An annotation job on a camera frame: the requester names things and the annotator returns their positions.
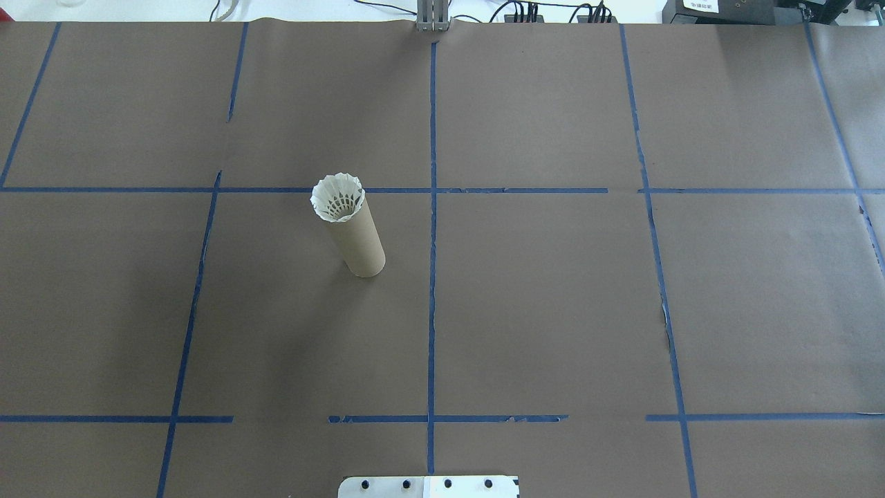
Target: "black cable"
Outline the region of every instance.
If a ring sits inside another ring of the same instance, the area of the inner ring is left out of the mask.
[[[522,2],[518,2],[517,0],[507,0],[506,2],[501,4],[500,7],[497,8],[497,10],[495,11],[494,14],[492,14],[492,17],[491,17],[491,19],[489,19],[489,22],[495,22],[495,16],[498,15],[504,9],[504,7],[506,7],[508,4],[516,4],[519,7],[519,10],[521,12],[523,12],[522,11]],[[513,20],[514,21],[516,20],[516,9],[517,9],[517,7],[513,7]]]
[[[468,18],[468,19],[473,19],[476,22],[482,23],[481,20],[476,19],[474,16],[468,16],[467,14],[459,14],[457,16],[452,16],[452,19],[457,19],[457,18]]]
[[[212,22],[212,18],[215,17],[215,11],[217,11],[219,9],[220,5],[221,5],[221,0],[219,0],[218,2],[215,3],[215,8],[213,8],[212,12],[209,14],[209,22]]]
[[[568,22],[571,23],[571,22],[574,20],[575,16],[578,15],[578,11],[579,11],[580,9],[584,9],[584,8],[586,8],[586,9],[589,10],[589,12],[587,13],[587,17],[588,17],[588,18],[589,18],[589,16],[593,15],[593,5],[590,5],[590,4],[580,4],[580,5],[577,6],[577,8],[574,9],[574,12],[572,12],[572,17],[568,18]]]
[[[353,0],[353,1],[356,2],[357,4],[374,5],[374,6],[376,6],[376,7],[389,7],[389,8],[391,8],[391,9],[397,9],[398,11],[402,11],[402,12],[405,12],[405,13],[407,13],[407,14],[411,14],[411,15],[413,15],[413,16],[417,16],[417,15],[418,15],[417,12],[412,12],[412,11],[410,11],[410,10],[408,10],[408,9],[404,9],[403,7],[397,7],[396,5],[390,5],[390,4],[376,4],[375,2],[367,2],[366,0]]]

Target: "black device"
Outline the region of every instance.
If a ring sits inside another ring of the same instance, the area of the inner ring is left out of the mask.
[[[505,14],[504,22],[544,22],[544,16],[538,14],[537,17],[532,16],[531,20],[520,20],[519,14]]]
[[[774,25],[773,0],[667,0],[664,24]]]
[[[614,17],[614,16],[606,16],[605,19],[603,19],[603,20],[596,20],[596,21],[594,21],[593,19],[591,19],[590,16],[578,16],[576,19],[578,20],[578,24],[593,24],[593,23],[597,23],[597,24],[598,24],[598,23],[602,23],[602,24],[605,24],[605,23],[617,24],[617,23],[618,23],[618,18],[616,18],[616,17]]]
[[[881,0],[854,0],[854,8],[859,11],[871,11],[875,5],[881,5]]]
[[[778,7],[804,12],[809,22],[833,24],[851,0],[777,0]]]

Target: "label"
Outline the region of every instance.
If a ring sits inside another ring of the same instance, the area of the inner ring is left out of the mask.
[[[682,5],[692,11],[719,13],[719,0],[682,0]]]

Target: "paper towel tube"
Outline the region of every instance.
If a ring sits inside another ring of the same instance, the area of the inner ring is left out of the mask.
[[[354,275],[381,273],[387,258],[359,178],[346,173],[326,176],[313,187],[311,204]]]

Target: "blue tape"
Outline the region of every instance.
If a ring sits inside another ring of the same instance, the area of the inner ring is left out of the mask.
[[[39,424],[168,424],[169,416],[0,415],[0,422]]]
[[[441,194],[607,194],[605,188],[467,187],[437,189]]]
[[[555,424],[568,419],[568,415],[437,415],[439,424],[501,424],[517,422],[529,424]],[[426,415],[345,415],[330,416],[330,424],[424,424]]]
[[[330,424],[425,424],[426,415],[345,415],[330,416]]]
[[[845,166],[848,168],[848,176],[851,179],[851,186],[854,187],[855,195],[858,197],[858,206],[863,211],[864,222],[866,225],[866,233],[870,237],[870,243],[873,244],[873,251],[876,254],[876,259],[879,262],[879,271],[882,273],[882,276],[885,276],[885,258],[882,258],[882,249],[879,244],[879,238],[876,237],[876,230],[873,227],[873,221],[870,220],[870,211],[866,208],[866,202],[864,201],[864,196],[861,193],[860,185],[858,184],[858,176],[854,172],[854,164],[851,162],[851,157],[848,154],[848,147],[845,146],[845,139],[842,134],[842,128],[839,127],[839,121],[835,118],[835,111],[833,110],[833,103],[830,101],[829,92],[827,91],[827,85],[824,83],[823,73],[820,71],[820,64],[818,64],[818,52],[814,48],[814,40],[812,38],[812,29],[808,26],[808,23],[804,23],[805,28],[805,40],[808,42],[808,50],[812,54],[812,65],[814,66],[814,75],[818,79],[818,85],[820,86],[820,93],[824,97],[824,102],[827,104],[827,113],[830,117],[830,122],[833,124],[833,130],[835,131],[835,136],[837,141],[839,142],[839,150],[842,151],[842,156],[845,160]]]
[[[175,441],[175,425],[181,406],[181,392],[184,389],[184,376],[188,371],[188,358],[190,356],[190,342],[194,337],[194,322],[196,320],[196,304],[200,300],[200,290],[203,287],[203,272],[206,265],[206,249],[209,246],[209,235],[212,233],[212,222],[215,219],[215,205],[219,198],[219,186],[221,185],[221,172],[215,176],[215,185],[212,187],[212,202],[209,204],[209,216],[206,218],[206,229],[203,233],[203,248],[200,251],[200,262],[196,271],[196,283],[194,295],[190,300],[190,315],[188,316],[188,329],[184,335],[184,347],[181,350],[181,363],[178,368],[178,381],[175,384],[175,395],[172,403],[172,417],[169,421],[169,431],[166,434],[166,445],[163,452],[163,464],[160,467],[160,479],[157,485],[157,498],[163,497],[165,491],[166,475],[169,473],[169,461],[172,458],[172,447]]]
[[[31,95],[27,98],[27,104],[25,104],[25,112],[21,114],[19,128],[16,129],[15,137],[12,139],[12,146],[9,148],[9,154],[6,156],[6,163],[3,166],[3,173],[0,173],[0,187],[3,187],[6,184],[6,176],[9,174],[9,168],[12,167],[12,159],[15,157],[15,151],[19,148],[19,140],[21,140],[21,134],[25,131],[27,117],[31,114],[31,107],[34,106],[34,99],[37,97],[37,90],[40,89],[40,82],[43,79],[43,74],[46,73],[46,66],[48,66],[50,63],[50,55],[52,55],[52,49],[55,48],[55,42],[58,39],[58,31],[60,29],[61,23],[57,22],[55,29],[52,30],[50,44],[48,47],[46,47],[46,53],[43,55],[43,62],[42,64],[40,64],[40,71],[37,72],[37,78],[34,80],[34,87],[31,89]]]
[[[208,187],[3,187],[4,192],[51,193],[211,193]]]
[[[233,416],[179,416],[177,424],[232,424]]]
[[[568,419],[568,415],[437,415],[441,424],[501,424],[517,422],[529,424],[555,424]]]
[[[640,189],[638,192],[652,194],[803,194],[831,195],[854,194],[853,189]]]
[[[880,413],[699,413],[685,416],[689,422],[758,422],[790,420],[881,420]],[[679,415],[647,415],[646,422],[679,422]]]
[[[130,415],[0,415],[7,424],[169,424],[170,416]],[[179,424],[232,424],[232,416],[180,416]]]
[[[432,189],[428,188],[397,188],[397,187],[376,187],[368,188],[366,192],[379,194],[429,194]]]
[[[427,318],[427,475],[434,475],[436,411],[436,44],[430,45],[430,295]]]
[[[221,187],[219,189],[220,193],[225,194],[309,194],[312,191],[312,187]]]
[[[234,84],[230,87],[230,107],[227,109],[227,122],[234,117],[234,103],[236,102],[236,90],[240,85],[240,69],[242,68],[242,53],[246,50],[246,35],[249,33],[249,23],[242,24],[240,36],[240,51],[236,56],[236,69],[234,69]]]
[[[695,481],[695,465],[691,456],[691,442],[689,440],[689,424],[685,418],[685,402],[682,399],[682,382],[679,376],[679,363],[676,358],[676,341],[673,337],[673,325],[670,320],[670,304],[666,294],[666,282],[664,280],[664,265],[661,263],[660,246],[658,245],[658,229],[655,227],[654,207],[651,204],[649,193],[649,173],[645,165],[645,152],[639,134],[639,112],[636,108],[636,95],[633,86],[633,74],[630,70],[630,56],[627,50],[627,32],[624,25],[618,25],[620,30],[620,45],[624,54],[624,72],[627,75],[627,92],[630,96],[630,112],[633,115],[633,131],[636,139],[636,154],[639,156],[639,164],[643,173],[643,189],[645,197],[645,209],[649,217],[649,230],[651,232],[651,247],[655,256],[655,267],[658,272],[658,288],[661,296],[661,306],[666,317],[666,334],[670,341],[670,367],[673,373],[673,389],[676,392],[676,408],[679,411],[680,429],[682,433],[682,452],[685,455],[685,469],[689,479],[689,492],[691,498],[697,498],[697,483]]]

